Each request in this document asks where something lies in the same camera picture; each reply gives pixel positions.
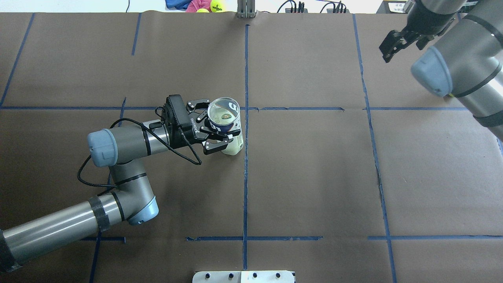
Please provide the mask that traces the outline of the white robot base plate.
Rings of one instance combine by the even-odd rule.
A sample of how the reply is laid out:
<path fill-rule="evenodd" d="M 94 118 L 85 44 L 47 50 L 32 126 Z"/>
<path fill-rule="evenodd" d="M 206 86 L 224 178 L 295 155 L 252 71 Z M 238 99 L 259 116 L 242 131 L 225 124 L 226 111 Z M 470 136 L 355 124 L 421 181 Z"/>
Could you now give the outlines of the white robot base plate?
<path fill-rule="evenodd" d="M 192 283 L 296 283 L 289 270 L 236 270 L 196 272 Z"/>

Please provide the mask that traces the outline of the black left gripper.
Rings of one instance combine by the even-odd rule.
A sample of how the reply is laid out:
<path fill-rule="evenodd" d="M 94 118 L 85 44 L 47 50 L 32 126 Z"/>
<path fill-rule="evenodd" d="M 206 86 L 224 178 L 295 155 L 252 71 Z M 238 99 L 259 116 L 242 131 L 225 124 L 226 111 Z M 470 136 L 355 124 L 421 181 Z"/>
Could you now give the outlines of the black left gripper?
<path fill-rule="evenodd" d="M 203 140 L 196 136 L 194 124 L 190 118 L 193 118 L 196 123 L 203 122 L 208 116 L 208 107 L 210 100 L 207 98 L 188 101 L 186 109 L 188 124 L 178 125 L 175 114 L 169 115 L 169 145 L 173 149 L 201 143 L 203 145 L 204 154 L 213 154 L 222 152 L 224 154 L 237 154 L 241 151 L 241 130 L 232 130 L 230 132 L 221 133 L 210 127 L 200 127 L 201 134 L 207 134 Z"/>

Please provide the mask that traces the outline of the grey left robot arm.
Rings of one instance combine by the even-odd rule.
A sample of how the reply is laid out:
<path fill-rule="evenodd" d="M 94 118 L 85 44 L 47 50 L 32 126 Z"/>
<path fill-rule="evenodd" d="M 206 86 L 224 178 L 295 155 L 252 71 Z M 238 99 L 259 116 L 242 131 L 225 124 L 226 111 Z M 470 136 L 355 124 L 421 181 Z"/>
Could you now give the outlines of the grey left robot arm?
<path fill-rule="evenodd" d="M 181 95 L 167 97 L 158 119 L 138 122 L 121 118 L 109 128 L 87 136 L 89 156 L 77 179 L 104 192 L 87 201 L 39 219 L 1 231 L 1 272 L 13 272 L 24 263 L 79 241 L 103 233 L 113 225 L 147 222 L 158 215 L 158 203 L 142 158 L 173 152 L 201 165 L 193 148 L 209 155 L 241 150 L 240 105 L 232 98 L 184 102 Z"/>

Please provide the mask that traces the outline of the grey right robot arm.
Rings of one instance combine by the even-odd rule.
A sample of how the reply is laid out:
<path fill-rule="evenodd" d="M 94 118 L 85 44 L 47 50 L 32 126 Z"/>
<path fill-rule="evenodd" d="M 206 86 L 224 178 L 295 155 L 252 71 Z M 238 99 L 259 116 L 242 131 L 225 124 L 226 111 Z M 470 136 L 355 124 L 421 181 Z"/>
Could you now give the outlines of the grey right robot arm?
<path fill-rule="evenodd" d="M 407 24 L 380 44 L 385 62 L 415 43 L 426 52 L 410 68 L 433 95 L 457 98 L 473 118 L 502 139 L 502 1 L 480 0 L 454 27 L 463 0 L 409 0 Z"/>

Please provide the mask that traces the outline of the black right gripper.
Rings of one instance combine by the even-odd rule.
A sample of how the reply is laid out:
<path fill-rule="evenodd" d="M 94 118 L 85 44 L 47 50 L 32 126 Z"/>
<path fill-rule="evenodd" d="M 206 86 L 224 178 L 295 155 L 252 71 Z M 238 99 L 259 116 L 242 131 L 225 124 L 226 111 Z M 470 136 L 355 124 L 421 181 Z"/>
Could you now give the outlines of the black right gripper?
<path fill-rule="evenodd" d="M 389 63 L 400 50 L 411 45 L 410 40 L 417 39 L 416 47 L 423 50 L 433 40 L 433 36 L 445 33 L 456 13 L 452 0 L 414 0 L 408 11 L 405 30 L 391 30 L 379 45 L 382 58 Z"/>

